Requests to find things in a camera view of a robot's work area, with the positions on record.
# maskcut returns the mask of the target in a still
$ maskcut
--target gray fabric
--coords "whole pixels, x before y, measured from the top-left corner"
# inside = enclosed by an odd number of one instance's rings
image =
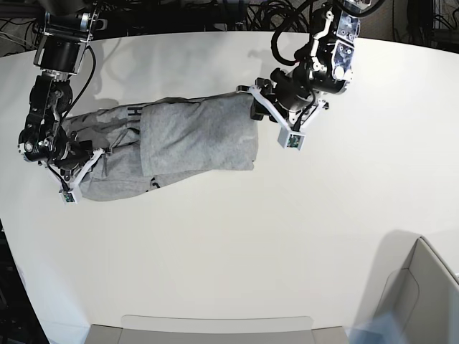
[[[249,95],[124,105],[66,120],[67,132],[111,148],[80,184],[85,198],[137,196],[208,170],[252,170],[257,125]]]

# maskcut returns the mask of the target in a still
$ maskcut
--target white tabletop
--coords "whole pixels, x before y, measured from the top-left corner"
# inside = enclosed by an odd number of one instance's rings
[[[93,42],[95,78],[73,110],[251,85],[277,67],[271,33]],[[306,42],[284,34],[285,56]],[[307,315],[367,321],[389,274],[424,234],[459,272],[459,55],[360,39],[355,80],[329,95],[304,148],[262,121],[255,170],[212,171],[132,199],[65,206],[16,149],[39,70],[0,59],[0,218],[47,335],[82,343],[123,315]],[[79,92],[90,58],[74,77]]]

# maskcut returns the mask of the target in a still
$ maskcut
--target folded cloth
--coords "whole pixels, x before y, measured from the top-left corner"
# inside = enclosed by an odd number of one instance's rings
[[[69,118],[67,132],[110,148],[80,184],[95,201],[137,196],[209,170],[253,169],[252,97],[227,94],[124,105]]]

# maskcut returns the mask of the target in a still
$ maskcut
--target wrinkled fabric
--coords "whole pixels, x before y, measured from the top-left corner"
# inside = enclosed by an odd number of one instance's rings
[[[95,201],[134,197],[209,170],[250,171],[258,150],[252,97],[165,98],[69,118],[103,155],[80,184]]]

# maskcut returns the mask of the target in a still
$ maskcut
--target gray sweatpants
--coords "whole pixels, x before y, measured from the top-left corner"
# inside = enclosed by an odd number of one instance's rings
[[[252,170],[258,138],[251,104],[250,95],[234,93],[166,98],[69,118],[68,133],[112,151],[83,179],[83,196],[124,199],[208,170]]]

